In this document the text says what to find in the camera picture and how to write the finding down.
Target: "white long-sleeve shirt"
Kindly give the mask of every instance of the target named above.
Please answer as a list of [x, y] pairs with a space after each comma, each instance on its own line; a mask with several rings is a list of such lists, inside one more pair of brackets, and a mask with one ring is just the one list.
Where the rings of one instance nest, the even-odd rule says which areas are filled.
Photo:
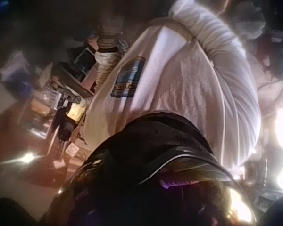
[[157, 112], [190, 120], [228, 170], [257, 142], [260, 111], [245, 52], [223, 22], [191, 0], [152, 21], [114, 68], [88, 110], [86, 142], [94, 150]]

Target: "helmet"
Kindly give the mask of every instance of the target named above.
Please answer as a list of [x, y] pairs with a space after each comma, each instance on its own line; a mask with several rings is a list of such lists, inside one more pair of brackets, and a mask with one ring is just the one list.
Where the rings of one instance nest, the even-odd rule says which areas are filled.
[[[137, 124], [143, 122], [130, 123], [97, 148], [60, 189], [42, 218], [44, 225], [225, 226], [255, 221], [240, 186], [195, 127], [197, 142], [168, 143], [148, 155], [136, 153], [148, 149], [143, 143], [134, 149], [123, 142]], [[129, 149], [134, 154], [124, 154]]]

